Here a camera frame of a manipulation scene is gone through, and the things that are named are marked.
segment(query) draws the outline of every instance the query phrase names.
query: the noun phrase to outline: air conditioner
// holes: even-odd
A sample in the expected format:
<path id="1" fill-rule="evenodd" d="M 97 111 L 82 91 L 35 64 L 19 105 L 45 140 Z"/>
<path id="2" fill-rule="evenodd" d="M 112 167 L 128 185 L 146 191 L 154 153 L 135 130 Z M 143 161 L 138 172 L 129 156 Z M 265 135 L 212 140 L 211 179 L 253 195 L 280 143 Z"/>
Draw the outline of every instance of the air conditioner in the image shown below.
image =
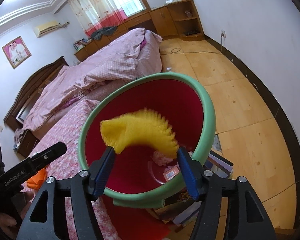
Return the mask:
<path id="1" fill-rule="evenodd" d="M 39 25 L 34 28 L 35 35 L 39 38 L 40 36 L 62 28 L 63 26 L 57 21 L 48 22 L 42 25 Z"/>

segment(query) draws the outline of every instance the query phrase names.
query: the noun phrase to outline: power outlet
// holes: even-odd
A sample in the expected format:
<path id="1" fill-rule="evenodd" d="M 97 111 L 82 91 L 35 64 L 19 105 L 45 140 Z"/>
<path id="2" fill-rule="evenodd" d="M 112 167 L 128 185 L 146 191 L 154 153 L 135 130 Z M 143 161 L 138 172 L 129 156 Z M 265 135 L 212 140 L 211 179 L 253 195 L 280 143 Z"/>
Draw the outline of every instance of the power outlet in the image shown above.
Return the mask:
<path id="1" fill-rule="evenodd" d="M 223 36 L 224 39 L 226 38 L 226 31 L 221 30 L 221 37 L 222 37 L 222 36 Z"/>

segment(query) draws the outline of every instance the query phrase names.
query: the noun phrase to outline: wooden floor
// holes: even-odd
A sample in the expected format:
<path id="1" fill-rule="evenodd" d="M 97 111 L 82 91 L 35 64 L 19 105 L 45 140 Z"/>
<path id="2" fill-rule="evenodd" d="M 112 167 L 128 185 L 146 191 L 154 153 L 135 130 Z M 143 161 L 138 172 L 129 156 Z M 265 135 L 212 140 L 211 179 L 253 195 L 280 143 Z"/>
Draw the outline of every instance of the wooden floor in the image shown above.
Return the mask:
<path id="1" fill-rule="evenodd" d="M 171 50 L 180 48 L 178 54 Z M 233 178 L 248 178 L 275 228 L 293 228 L 296 214 L 296 186 L 290 155 L 270 110 L 245 78 L 222 54 L 206 41 L 171 39 L 160 46 L 164 71 L 183 73 L 198 80 L 213 101 L 222 153 L 234 163 Z M 223 201 L 216 239 L 223 239 L 226 223 Z M 188 240 L 193 224 L 171 240 Z"/>

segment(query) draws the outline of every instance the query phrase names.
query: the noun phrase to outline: pink floral blanket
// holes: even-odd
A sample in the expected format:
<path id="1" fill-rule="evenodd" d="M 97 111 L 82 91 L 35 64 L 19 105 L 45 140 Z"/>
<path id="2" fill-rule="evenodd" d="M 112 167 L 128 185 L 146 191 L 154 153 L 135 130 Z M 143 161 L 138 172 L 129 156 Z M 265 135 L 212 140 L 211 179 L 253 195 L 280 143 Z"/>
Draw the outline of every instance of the pink floral blanket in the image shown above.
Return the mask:
<path id="1" fill-rule="evenodd" d="M 52 162 L 46 168 L 48 176 L 54 176 L 56 179 L 67 179 L 81 171 L 77 157 L 79 135 L 87 117 L 98 104 L 99 102 L 95 100 L 83 100 L 78 103 L 51 128 L 34 148 L 31 156 L 35 152 L 41 152 L 59 141 L 66 144 L 66 154 Z M 29 190 L 26 185 L 24 186 L 25 191 Z M 104 239 L 120 240 L 107 214 L 102 198 L 100 197 L 96 202 L 92 202 L 92 206 Z M 76 240 L 78 238 L 74 226 L 70 198 L 66 198 L 66 216 L 70 240 Z"/>
<path id="2" fill-rule="evenodd" d="M 48 84 L 30 110 L 23 128 L 32 131 L 40 128 L 60 106 L 96 89 L 108 80 L 133 81 L 138 77 L 136 67 L 145 38 L 145 29 L 129 31 L 77 66 L 65 66 Z"/>

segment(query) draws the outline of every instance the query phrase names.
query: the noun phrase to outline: framed wedding photo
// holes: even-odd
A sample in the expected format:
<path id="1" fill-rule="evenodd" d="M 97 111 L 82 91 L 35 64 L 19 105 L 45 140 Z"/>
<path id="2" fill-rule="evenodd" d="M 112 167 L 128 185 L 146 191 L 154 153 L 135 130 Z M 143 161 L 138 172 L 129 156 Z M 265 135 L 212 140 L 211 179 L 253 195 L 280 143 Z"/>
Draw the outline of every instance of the framed wedding photo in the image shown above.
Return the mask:
<path id="1" fill-rule="evenodd" d="M 2 49 L 13 68 L 16 68 L 31 56 L 21 36 L 4 45 Z"/>

